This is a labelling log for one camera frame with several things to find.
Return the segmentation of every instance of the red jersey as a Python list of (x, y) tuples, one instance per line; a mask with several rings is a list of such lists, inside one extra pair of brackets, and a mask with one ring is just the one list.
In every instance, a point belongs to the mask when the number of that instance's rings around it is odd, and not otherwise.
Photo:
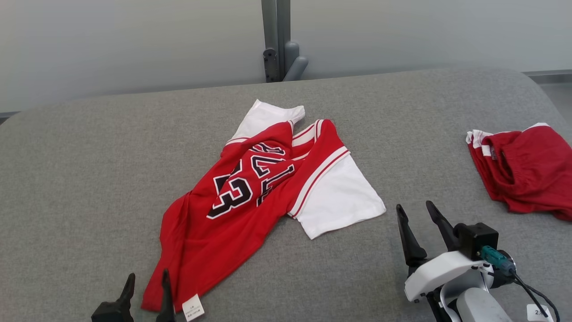
[(329, 120), (298, 135), (304, 107), (256, 101), (220, 160), (176, 200), (161, 224), (161, 258), (141, 308), (159, 311), (169, 269), (176, 311), (244, 263), (280, 217), (298, 220), (310, 239), (385, 212)]

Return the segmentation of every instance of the folded red garment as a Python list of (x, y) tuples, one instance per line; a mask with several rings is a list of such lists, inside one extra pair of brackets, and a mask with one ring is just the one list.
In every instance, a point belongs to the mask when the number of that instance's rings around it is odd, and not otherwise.
[(546, 123), (524, 131), (467, 132), (467, 144), (491, 199), (509, 211), (550, 211), (572, 221), (572, 148)]

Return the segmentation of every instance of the gray cushion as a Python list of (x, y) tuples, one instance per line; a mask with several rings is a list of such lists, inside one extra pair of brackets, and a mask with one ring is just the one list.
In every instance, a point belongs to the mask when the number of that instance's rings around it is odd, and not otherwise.
[[(451, 223), (484, 222), (521, 277), (572, 315), (570, 223), (491, 201), (464, 142), (547, 122), (572, 131), (542, 90), (510, 70), (470, 68), (96, 97), (24, 111), (0, 126), (0, 320), (89, 321), (137, 275), (136, 321), (159, 259), (166, 208), (215, 163), (252, 103), (305, 105), (301, 128), (332, 119), (387, 213), (310, 241), (283, 218), (263, 247), (202, 298), (201, 321), (434, 321), (406, 300), (395, 205), (430, 256)], [(492, 291), (514, 320), (532, 303)]]

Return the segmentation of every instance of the white tag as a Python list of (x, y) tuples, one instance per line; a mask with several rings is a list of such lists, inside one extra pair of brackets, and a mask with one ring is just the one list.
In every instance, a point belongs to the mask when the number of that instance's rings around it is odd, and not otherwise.
[(198, 299), (198, 294), (195, 294), (195, 296), (182, 304), (182, 311), (185, 313), (186, 322), (194, 320), (205, 313), (201, 300)]
[(541, 305), (548, 317), (542, 315), (542, 312), (538, 309), (536, 304), (529, 304), (526, 306), (526, 313), (529, 317), (529, 321), (542, 321), (542, 322), (554, 322), (552, 316), (550, 315), (550, 311), (546, 305)]

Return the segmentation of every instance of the black and white lettering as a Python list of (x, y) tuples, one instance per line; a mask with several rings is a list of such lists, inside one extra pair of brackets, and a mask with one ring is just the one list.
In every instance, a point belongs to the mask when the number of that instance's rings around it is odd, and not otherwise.
[(284, 159), (269, 158), (267, 156), (253, 155), (251, 156), (252, 169), (256, 172), (259, 178), (270, 173), (268, 169), (269, 164), (276, 164)]
[(286, 152), (281, 147), (272, 148), (266, 145), (265, 143), (259, 143), (254, 145), (251, 149), (254, 152), (266, 152), (266, 153), (274, 153), (279, 155), (285, 155)]
[(213, 205), (208, 215), (206, 215), (208, 218), (215, 219), (236, 207), (240, 207), (252, 199), (252, 189), (245, 179), (234, 178), (228, 183), (232, 190), (219, 195), (220, 203), (218, 205)]
[(216, 194), (218, 195), (220, 191), (223, 189), (224, 183), (234, 174), (239, 173), (243, 170), (243, 161), (242, 159), (239, 160), (239, 163), (236, 165), (235, 169), (232, 170), (230, 174), (219, 175), (213, 178), (214, 186), (216, 188)]
[(270, 178), (264, 179), (262, 180), (261, 184), (261, 193), (260, 193), (260, 197), (258, 197), (256, 199), (256, 206), (260, 206), (260, 204), (262, 203), (262, 201), (264, 201), (264, 198), (266, 198), (270, 192), (272, 191), (272, 189), (274, 188), (272, 184), (272, 182), (277, 181), (285, 176), (287, 176), (288, 174), (294, 172), (294, 165), (290, 164), (290, 166), (282, 171), (281, 173), (272, 176)]

